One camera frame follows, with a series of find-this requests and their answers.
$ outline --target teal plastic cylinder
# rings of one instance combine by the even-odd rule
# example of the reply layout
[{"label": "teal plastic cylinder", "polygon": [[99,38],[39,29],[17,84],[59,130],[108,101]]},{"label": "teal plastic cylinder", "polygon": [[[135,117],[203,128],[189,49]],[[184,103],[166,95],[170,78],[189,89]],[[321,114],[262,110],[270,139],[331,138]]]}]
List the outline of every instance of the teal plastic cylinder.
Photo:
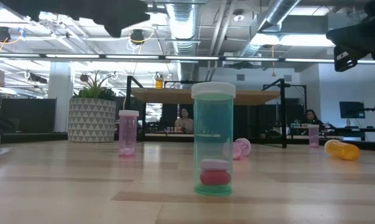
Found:
[{"label": "teal plastic cylinder", "polygon": [[194,98],[195,192],[225,196],[233,184],[233,108],[235,86],[199,83]]}]

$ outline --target computer monitor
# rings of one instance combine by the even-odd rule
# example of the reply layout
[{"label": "computer monitor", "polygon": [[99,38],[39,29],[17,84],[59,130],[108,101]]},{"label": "computer monitor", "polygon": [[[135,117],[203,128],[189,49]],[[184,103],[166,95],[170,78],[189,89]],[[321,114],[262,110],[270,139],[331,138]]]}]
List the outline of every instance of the computer monitor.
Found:
[{"label": "computer monitor", "polygon": [[363,102],[339,102],[341,109],[341,118],[364,119],[366,113],[364,112]]}]

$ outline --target white geometric planter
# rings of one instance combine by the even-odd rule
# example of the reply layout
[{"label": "white geometric planter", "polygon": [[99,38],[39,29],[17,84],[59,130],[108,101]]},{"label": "white geometric planter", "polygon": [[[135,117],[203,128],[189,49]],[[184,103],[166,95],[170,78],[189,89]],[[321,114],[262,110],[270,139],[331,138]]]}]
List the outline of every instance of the white geometric planter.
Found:
[{"label": "white geometric planter", "polygon": [[72,98],[68,113],[70,142],[114,141],[115,109],[113,101]]}]

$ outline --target person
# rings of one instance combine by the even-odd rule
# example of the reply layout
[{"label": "person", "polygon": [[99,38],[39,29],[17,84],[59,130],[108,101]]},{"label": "person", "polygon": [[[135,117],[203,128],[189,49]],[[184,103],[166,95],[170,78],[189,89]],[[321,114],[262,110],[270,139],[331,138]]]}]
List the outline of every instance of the person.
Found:
[{"label": "person", "polygon": [[188,111],[185,108],[180,111],[180,118],[175,121],[175,127],[183,128],[186,133],[193,133],[194,121],[188,118]]},{"label": "person", "polygon": [[302,121],[302,124],[319,124],[319,125],[323,125],[323,122],[320,121],[317,118],[317,115],[314,112],[314,110],[307,110],[306,111],[306,118]]}]

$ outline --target red object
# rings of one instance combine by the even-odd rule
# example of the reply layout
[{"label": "red object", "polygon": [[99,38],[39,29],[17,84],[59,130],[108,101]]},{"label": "red object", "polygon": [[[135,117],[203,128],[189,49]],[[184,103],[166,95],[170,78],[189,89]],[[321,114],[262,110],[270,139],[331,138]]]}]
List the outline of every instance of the red object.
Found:
[{"label": "red object", "polygon": [[225,170],[204,170],[200,180],[203,185],[228,185],[231,176]]}]

